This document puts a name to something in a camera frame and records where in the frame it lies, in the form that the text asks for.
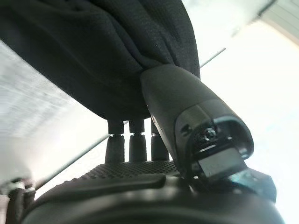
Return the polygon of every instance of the black plastic housing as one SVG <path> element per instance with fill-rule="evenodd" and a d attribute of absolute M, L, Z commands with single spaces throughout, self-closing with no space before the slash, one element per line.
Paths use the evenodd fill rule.
<path fill-rule="evenodd" d="M 163 65 L 143 72 L 141 83 L 152 119 L 182 176 L 194 175 L 193 164 L 228 145 L 243 159 L 252 155 L 254 144 L 245 123 L 192 73 Z M 209 128 L 217 138 L 196 145 L 197 136 Z"/>

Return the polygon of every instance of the textured rubber surface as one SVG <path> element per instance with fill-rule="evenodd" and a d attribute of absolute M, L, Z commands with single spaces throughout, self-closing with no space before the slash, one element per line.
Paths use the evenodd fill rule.
<path fill-rule="evenodd" d="M 179 175 L 173 161 L 123 162 L 101 164 L 80 179 L 128 178 L 142 174 Z"/>

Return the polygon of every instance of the screw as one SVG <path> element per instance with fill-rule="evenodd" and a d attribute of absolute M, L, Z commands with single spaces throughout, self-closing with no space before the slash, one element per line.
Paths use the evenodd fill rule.
<path fill-rule="evenodd" d="M 207 141 L 212 141 L 212 140 L 215 140 L 216 139 L 216 131 L 213 129 L 213 128 L 207 128 L 205 131 L 204 131 L 204 138 L 205 140 Z"/>

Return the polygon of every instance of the black mesh fabric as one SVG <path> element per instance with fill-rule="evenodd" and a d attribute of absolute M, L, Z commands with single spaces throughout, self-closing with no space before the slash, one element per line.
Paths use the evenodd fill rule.
<path fill-rule="evenodd" d="M 98 165 L 80 179 L 128 178 L 142 174 L 178 175 L 179 172 L 173 161 L 123 162 Z"/>
<path fill-rule="evenodd" d="M 105 119 L 150 116 L 139 80 L 149 68 L 174 64 L 199 76 L 181 0 L 11 0 L 10 8 L 17 31 L 0 38 Z"/>

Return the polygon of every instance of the black fabric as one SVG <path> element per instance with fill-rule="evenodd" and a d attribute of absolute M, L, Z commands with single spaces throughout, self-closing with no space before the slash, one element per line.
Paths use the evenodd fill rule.
<path fill-rule="evenodd" d="M 34 47 L 23 52 L 25 60 L 39 60 L 37 70 L 105 119 L 149 117 L 139 81 L 146 69 L 174 64 L 199 76 L 194 32 L 180 0 L 11 0 L 11 8 L 20 24 L 30 24 L 32 38 L 42 36 L 38 57 L 47 60 L 37 59 Z M 50 44 L 59 50 L 40 55 Z M 16 44 L 13 50 L 24 51 Z M 67 69 L 70 60 L 77 72 Z M 55 70 L 59 63 L 66 63 L 63 73 Z"/>

